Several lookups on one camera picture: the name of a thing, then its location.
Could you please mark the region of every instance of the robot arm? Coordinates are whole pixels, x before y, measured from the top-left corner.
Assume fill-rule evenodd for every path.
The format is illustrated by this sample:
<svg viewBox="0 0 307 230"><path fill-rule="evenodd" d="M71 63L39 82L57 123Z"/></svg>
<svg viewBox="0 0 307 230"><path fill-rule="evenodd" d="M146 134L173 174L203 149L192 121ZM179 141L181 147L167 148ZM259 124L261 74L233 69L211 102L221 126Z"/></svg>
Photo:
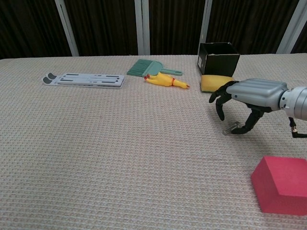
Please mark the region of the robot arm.
<svg viewBox="0 0 307 230"><path fill-rule="evenodd" d="M222 121L223 104L230 99L243 102L252 110L245 125L233 129L232 134L245 134L254 127L264 113L283 109L290 119L293 137L307 137L297 133L293 120L293 117L307 120L307 87L289 90L285 82L248 79L228 82L211 95L209 103L214 102L217 97L219 98L216 100L216 111Z"/></svg>

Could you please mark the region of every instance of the yellow sponge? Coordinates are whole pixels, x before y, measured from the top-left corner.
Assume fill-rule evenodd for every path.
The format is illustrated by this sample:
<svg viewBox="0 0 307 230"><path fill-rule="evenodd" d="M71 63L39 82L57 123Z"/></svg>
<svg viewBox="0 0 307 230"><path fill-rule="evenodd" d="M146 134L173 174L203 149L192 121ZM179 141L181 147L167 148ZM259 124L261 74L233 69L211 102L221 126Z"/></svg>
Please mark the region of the yellow sponge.
<svg viewBox="0 0 307 230"><path fill-rule="evenodd" d="M220 75L202 75L201 76L201 91L214 92L229 81L233 81L232 77Z"/></svg>

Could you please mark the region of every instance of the robot finger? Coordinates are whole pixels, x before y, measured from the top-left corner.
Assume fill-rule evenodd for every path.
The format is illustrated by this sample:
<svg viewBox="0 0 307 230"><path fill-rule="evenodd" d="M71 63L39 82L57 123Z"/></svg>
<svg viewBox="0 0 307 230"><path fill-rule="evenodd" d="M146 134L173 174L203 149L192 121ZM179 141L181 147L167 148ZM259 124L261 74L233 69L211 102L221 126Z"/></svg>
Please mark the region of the robot finger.
<svg viewBox="0 0 307 230"><path fill-rule="evenodd" d="M258 120L263 116L264 112L252 109L251 114L241 128L235 128L231 131L232 134L245 134L253 129Z"/></svg>
<svg viewBox="0 0 307 230"><path fill-rule="evenodd" d="M236 84L236 83L238 83L238 81L233 80L233 81L227 82L225 85L222 85L218 90L216 90L215 92L213 92L213 93L211 94L210 99L209 99L209 103L214 102L214 100L215 100L217 97L219 97L219 96L223 96L223 95L225 95L225 94L228 94L228 93L226 92L226 89L227 89L229 86L231 86L231 85L233 85L233 84Z"/></svg>
<svg viewBox="0 0 307 230"><path fill-rule="evenodd" d="M228 102L230 99L231 99L231 95L226 93L222 95L219 99L216 100L216 103L215 103L216 112L222 121L224 121L225 119L225 115L223 112L223 104Z"/></svg>

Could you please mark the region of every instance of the clear plastic tube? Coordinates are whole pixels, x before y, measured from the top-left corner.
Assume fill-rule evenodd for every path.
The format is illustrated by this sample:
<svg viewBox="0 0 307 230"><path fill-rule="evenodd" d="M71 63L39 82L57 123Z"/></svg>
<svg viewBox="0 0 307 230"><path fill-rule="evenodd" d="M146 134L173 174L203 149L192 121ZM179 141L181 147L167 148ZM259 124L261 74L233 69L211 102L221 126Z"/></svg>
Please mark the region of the clear plastic tube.
<svg viewBox="0 0 307 230"><path fill-rule="evenodd" d="M239 128L239 127L242 127L241 123L236 121L234 122L230 127L228 127L227 129L225 129L223 131L223 134L226 136L228 135L229 133L231 133L232 130L234 130L235 128Z"/></svg>

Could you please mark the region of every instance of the cable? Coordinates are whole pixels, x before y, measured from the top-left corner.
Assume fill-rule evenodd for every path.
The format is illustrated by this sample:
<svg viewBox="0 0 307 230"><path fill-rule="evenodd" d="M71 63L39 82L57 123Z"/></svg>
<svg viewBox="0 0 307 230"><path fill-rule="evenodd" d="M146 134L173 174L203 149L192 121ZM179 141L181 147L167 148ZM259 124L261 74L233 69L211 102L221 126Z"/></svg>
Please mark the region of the cable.
<svg viewBox="0 0 307 230"><path fill-rule="evenodd" d="M290 127L291 127L291 132L292 132L292 137L293 138L307 138L307 134L300 134L297 132L296 129L296 123L292 117L289 117L290 120Z"/></svg>

